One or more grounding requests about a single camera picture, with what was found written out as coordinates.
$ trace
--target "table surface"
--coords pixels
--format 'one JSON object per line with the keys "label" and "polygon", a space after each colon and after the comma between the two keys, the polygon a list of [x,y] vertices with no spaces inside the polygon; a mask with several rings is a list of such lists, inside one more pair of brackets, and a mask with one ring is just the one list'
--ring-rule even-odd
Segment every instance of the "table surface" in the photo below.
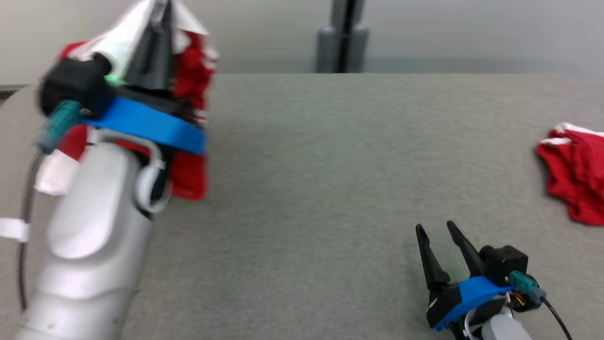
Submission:
{"label": "table surface", "polygon": [[[41,116],[34,90],[0,111],[0,216],[18,216]],[[124,339],[452,339],[430,331],[414,227],[453,280],[445,222],[511,244],[575,339],[602,337],[604,229],[569,220],[534,147],[556,123],[604,131],[604,80],[550,76],[219,75],[210,194],[157,218]],[[57,198],[38,195],[40,267]],[[0,240],[0,338],[18,324],[15,244]],[[519,315],[563,339],[546,308]]]}

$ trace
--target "white wall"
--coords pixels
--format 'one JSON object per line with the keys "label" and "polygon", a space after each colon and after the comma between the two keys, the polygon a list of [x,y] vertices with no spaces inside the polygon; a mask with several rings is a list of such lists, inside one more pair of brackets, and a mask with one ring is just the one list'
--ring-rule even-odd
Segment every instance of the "white wall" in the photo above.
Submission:
{"label": "white wall", "polygon": [[604,75],[604,1],[365,0],[367,72]]}
{"label": "white wall", "polygon": [[[184,0],[213,34],[221,72],[312,72],[329,0]],[[64,45],[109,28],[132,0],[4,0],[0,88],[34,82]]]}

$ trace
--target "red cloth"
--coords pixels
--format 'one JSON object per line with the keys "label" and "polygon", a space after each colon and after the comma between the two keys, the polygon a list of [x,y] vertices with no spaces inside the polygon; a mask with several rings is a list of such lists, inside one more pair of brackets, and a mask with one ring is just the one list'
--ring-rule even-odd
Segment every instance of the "red cloth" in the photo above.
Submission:
{"label": "red cloth", "polygon": [[547,191],[567,202],[570,217],[604,226],[604,133],[561,123],[537,153],[550,168]]}
{"label": "red cloth", "polygon": [[[174,95],[178,98],[190,99],[196,109],[198,122],[205,121],[205,115],[200,114],[206,109],[204,94],[210,83],[213,68],[206,67],[203,63],[202,37],[185,32],[189,37],[190,45],[176,57],[176,86]],[[75,48],[85,42],[77,42],[65,47],[60,58],[67,57]],[[87,126],[78,125],[69,130],[59,146],[64,154],[80,160],[85,148]],[[122,146],[148,154],[148,150],[132,143],[121,142]],[[207,193],[207,157],[206,155],[193,155],[177,152],[174,164],[170,171],[172,181],[172,194],[189,200],[201,200]]]}

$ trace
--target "teal connector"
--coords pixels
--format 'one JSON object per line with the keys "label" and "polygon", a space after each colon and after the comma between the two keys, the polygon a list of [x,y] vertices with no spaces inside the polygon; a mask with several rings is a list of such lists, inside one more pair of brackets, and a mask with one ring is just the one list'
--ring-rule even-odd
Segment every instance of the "teal connector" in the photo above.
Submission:
{"label": "teal connector", "polygon": [[538,306],[541,305],[541,299],[547,296],[547,293],[539,287],[537,282],[517,270],[510,273],[509,281],[511,286],[527,294]]}
{"label": "teal connector", "polygon": [[74,100],[63,100],[50,115],[37,146],[45,154],[51,154],[59,146],[63,136],[82,120],[82,106]]}

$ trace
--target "white tag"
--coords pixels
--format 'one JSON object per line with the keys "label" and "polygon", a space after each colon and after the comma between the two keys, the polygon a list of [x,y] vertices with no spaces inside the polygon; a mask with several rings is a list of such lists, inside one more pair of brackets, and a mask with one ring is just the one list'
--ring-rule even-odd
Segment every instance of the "white tag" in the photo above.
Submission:
{"label": "white tag", "polygon": [[0,218],[0,237],[27,242],[30,239],[30,225],[18,218]]}

